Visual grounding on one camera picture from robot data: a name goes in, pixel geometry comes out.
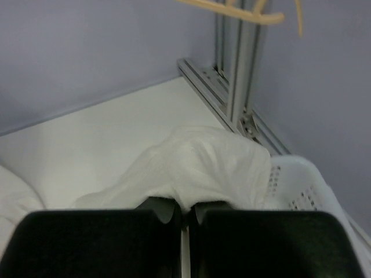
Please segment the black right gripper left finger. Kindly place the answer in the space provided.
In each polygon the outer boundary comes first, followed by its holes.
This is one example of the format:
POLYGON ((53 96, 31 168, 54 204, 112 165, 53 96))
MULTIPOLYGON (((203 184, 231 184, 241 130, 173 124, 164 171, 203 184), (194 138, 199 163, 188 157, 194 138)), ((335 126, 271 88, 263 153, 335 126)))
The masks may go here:
POLYGON ((134 209, 37 211, 16 227, 2 277, 180 277, 181 210, 150 197, 134 209))

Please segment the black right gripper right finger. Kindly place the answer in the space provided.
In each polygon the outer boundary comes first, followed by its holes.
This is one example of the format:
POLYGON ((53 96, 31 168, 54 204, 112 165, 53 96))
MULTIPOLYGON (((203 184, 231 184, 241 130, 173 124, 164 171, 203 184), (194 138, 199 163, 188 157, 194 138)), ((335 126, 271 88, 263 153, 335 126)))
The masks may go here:
POLYGON ((196 204, 188 216, 192 277, 364 277, 350 238, 323 211, 196 204))

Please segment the cream white t shirt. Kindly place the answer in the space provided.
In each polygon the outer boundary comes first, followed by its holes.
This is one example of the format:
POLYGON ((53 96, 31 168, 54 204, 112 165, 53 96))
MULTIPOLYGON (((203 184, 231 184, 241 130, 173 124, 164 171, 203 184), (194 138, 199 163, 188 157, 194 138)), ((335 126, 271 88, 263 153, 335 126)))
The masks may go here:
POLYGON ((184 212, 215 201, 261 209, 270 167, 264 147, 215 127, 18 131, 1 138, 1 233, 34 211, 133 209, 149 197, 184 212))

